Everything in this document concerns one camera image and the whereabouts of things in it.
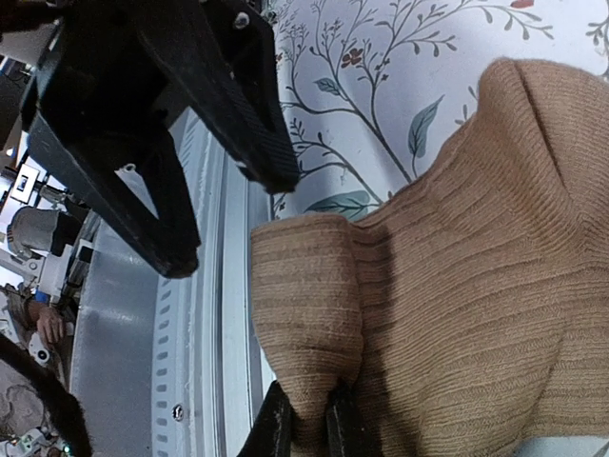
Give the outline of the tan ribbed sock pair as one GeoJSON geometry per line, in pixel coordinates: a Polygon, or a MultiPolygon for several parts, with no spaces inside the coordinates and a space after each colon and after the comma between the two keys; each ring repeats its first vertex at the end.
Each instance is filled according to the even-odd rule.
{"type": "Polygon", "coordinates": [[[327,454],[340,381],[379,456],[605,435],[607,83],[495,61],[475,114],[380,209],[256,228],[251,300],[297,456],[327,454]]]}

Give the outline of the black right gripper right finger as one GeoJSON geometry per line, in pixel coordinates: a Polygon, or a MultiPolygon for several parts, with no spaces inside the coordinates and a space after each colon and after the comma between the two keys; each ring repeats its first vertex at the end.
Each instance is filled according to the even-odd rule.
{"type": "Polygon", "coordinates": [[[340,380],[328,395],[325,408],[328,452],[331,457],[381,456],[364,423],[350,385],[340,380]]]}

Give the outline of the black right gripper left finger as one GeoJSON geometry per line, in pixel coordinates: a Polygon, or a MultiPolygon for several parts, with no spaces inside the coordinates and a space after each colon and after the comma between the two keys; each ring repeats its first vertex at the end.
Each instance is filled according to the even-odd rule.
{"type": "Polygon", "coordinates": [[[273,381],[238,457],[290,457],[293,409],[273,381]]]}

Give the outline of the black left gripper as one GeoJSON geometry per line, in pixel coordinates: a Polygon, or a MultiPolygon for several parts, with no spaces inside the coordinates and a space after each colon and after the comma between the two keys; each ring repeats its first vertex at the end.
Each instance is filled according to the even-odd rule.
{"type": "Polygon", "coordinates": [[[197,269],[199,231],[171,135],[138,121],[193,108],[247,179],[295,190],[273,30],[256,5],[77,1],[60,16],[21,105],[30,155],[159,274],[197,269]]]}

